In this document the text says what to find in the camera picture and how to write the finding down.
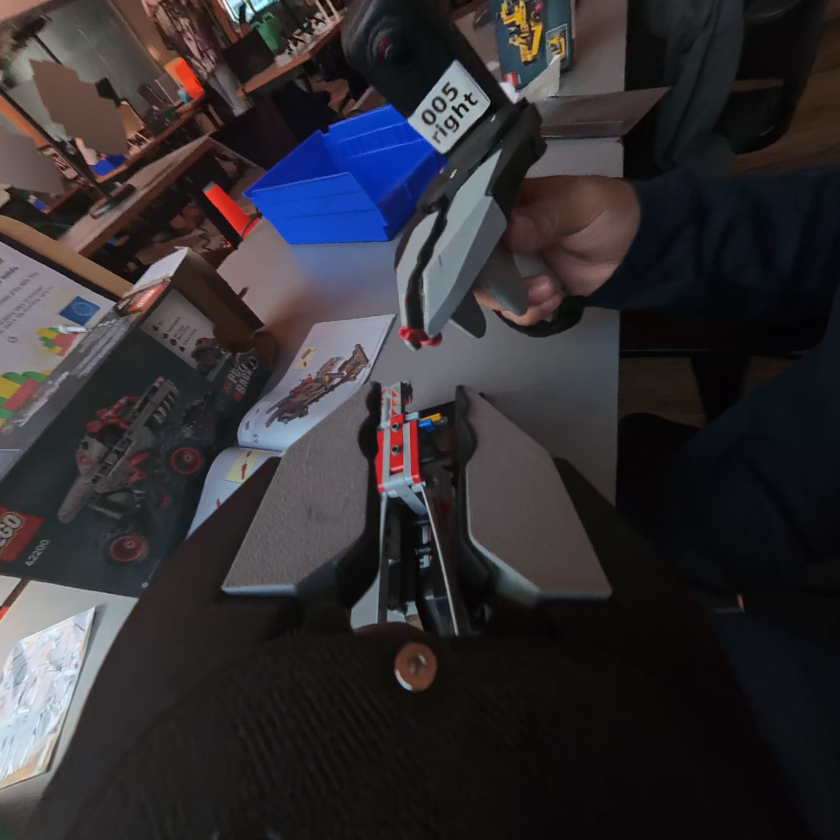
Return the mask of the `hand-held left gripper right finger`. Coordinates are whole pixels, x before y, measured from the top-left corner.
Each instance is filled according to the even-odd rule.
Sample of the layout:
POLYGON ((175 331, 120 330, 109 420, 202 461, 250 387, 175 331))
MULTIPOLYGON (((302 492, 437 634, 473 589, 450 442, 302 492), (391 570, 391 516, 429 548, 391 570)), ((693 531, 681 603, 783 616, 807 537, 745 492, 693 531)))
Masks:
POLYGON ((467 548, 514 602, 605 601, 613 588, 550 452, 471 387, 456 391, 467 548))

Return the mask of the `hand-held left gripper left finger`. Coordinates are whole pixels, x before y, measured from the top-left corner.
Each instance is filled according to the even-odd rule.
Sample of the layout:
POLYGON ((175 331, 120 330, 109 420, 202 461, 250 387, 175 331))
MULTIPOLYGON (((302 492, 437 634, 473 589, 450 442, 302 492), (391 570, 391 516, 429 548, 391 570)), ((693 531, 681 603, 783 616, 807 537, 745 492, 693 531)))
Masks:
POLYGON ((279 458, 223 582, 228 595, 363 597, 379 565, 382 387, 365 383, 279 458))

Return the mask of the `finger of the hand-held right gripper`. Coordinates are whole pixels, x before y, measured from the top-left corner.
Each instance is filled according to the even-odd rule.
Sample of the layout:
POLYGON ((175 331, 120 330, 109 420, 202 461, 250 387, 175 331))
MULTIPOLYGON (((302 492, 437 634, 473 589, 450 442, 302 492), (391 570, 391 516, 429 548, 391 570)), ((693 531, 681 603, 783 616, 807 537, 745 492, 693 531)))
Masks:
POLYGON ((472 289, 507 226, 506 215, 488 193, 500 158, 497 150, 458 190, 423 269, 423 329, 429 337, 438 336, 449 322, 475 337, 487 330, 472 289))
POLYGON ((404 328, 441 330, 446 323, 448 279, 440 245, 446 225, 447 208, 418 210, 397 248, 397 302, 404 328))

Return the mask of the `grey red lego truck model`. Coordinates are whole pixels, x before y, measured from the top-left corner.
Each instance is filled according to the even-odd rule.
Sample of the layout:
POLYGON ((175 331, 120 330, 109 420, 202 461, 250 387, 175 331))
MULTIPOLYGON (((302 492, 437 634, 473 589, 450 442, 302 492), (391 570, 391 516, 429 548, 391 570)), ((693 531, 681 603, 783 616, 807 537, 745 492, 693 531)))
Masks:
POLYGON ((413 407, 409 382, 384 386, 374 476, 380 493, 380 622, 440 637, 478 634, 487 623, 488 562, 467 533, 466 399, 413 407))

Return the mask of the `person's right forearm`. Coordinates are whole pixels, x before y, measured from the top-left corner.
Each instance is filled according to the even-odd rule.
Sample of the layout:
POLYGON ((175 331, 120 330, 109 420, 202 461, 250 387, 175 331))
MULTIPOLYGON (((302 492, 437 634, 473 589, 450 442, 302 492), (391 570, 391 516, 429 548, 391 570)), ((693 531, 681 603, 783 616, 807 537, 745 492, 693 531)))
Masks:
POLYGON ((636 195, 633 243, 589 305, 765 321, 832 310, 837 165, 718 181, 672 171, 640 184, 636 195))

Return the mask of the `yellow vehicle lego box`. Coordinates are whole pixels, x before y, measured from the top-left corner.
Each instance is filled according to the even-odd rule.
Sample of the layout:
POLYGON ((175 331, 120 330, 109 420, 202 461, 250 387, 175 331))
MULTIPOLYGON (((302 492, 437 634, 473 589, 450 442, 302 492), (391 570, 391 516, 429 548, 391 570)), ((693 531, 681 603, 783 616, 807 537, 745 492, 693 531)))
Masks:
POLYGON ((501 77, 517 91, 555 60, 560 72, 574 65, 575 1, 490 2, 501 77))

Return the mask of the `lego instruction booklet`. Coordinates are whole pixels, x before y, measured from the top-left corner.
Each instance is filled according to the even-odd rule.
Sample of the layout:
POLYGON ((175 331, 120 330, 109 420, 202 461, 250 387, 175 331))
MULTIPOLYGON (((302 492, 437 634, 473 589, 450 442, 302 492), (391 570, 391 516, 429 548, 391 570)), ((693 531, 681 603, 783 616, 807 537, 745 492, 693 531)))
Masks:
POLYGON ((395 315, 316 323, 290 369, 238 425, 236 445, 210 465, 194 531, 267 459, 280 456, 367 382, 395 315))

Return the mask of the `black lego truck box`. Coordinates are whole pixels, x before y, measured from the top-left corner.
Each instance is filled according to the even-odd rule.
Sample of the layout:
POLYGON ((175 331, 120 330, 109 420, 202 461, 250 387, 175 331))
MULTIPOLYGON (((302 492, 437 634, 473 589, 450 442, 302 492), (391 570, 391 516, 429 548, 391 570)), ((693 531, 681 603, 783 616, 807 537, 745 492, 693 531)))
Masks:
POLYGON ((141 595, 274 355, 203 257, 179 248, 148 268, 1 428, 2 576, 141 595))

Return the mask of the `person's right hand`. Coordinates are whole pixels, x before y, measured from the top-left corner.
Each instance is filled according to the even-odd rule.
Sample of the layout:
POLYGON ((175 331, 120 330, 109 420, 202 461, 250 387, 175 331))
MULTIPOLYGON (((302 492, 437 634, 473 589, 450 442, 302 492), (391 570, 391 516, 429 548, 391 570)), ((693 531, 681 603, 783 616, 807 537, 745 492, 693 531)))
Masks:
POLYGON ((526 279, 529 307, 518 316, 474 287, 479 305, 522 327, 548 320, 567 297, 587 298, 626 257, 641 219, 634 185, 621 178, 557 175, 522 182, 501 243, 537 256, 548 275, 526 279))

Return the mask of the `blue plastic bin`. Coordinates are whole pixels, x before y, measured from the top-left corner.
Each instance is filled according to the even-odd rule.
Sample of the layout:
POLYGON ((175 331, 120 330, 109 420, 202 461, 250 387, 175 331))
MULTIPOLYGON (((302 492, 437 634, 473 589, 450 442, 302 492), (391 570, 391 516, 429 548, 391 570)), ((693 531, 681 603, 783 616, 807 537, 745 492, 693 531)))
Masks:
POLYGON ((314 132, 245 195, 290 245, 387 242, 445 165, 384 106, 314 132))

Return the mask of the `person's dark clothed body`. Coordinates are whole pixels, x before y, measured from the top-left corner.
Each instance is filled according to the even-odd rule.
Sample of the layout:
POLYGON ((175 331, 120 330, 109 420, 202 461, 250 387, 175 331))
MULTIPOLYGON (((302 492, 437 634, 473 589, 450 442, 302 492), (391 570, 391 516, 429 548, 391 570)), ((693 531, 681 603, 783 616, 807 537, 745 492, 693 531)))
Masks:
POLYGON ((838 299, 819 344, 703 428, 618 427, 616 502, 704 607, 815 838, 838 838, 838 299))

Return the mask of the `wooden background table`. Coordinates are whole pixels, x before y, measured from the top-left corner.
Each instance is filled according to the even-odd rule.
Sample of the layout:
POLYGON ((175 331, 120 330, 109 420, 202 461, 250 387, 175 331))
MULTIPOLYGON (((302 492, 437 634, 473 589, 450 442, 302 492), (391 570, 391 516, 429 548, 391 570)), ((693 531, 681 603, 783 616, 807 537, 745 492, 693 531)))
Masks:
POLYGON ((126 186, 133 187, 133 192, 124 202, 97 218, 84 216, 59 239, 59 243, 80 256, 91 258, 170 188, 179 185, 191 200, 197 201, 203 186, 197 184, 195 173, 205 159, 219 154, 237 158, 227 146, 206 136, 146 165, 126 182, 126 186))

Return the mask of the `dark jacket on chair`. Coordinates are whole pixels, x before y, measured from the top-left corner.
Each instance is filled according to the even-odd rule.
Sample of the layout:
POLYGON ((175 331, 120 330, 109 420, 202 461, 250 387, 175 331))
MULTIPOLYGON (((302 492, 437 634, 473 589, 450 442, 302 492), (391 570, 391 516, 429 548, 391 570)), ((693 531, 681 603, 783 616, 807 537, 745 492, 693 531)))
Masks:
POLYGON ((723 177, 787 132, 816 55, 825 1, 627 4, 625 89, 668 88, 624 140, 624 173, 723 177))

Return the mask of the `grey printed paper leaflet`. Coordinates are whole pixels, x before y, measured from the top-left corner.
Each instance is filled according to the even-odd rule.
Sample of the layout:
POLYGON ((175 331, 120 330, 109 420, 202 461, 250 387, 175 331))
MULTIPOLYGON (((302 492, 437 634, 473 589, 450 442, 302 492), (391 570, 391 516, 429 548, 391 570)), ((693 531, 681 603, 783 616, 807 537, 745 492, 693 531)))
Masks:
POLYGON ((1 678, 1 788, 45 773, 85 662, 96 608, 20 639, 1 678))

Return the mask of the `cardboard box with brick print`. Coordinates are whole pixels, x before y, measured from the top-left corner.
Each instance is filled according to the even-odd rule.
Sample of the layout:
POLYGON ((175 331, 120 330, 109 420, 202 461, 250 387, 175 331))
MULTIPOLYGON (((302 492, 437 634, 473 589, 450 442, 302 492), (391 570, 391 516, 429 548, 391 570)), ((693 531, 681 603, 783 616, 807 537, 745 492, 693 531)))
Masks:
POLYGON ((128 281, 11 217, 1 217, 1 426, 57 371, 128 281))

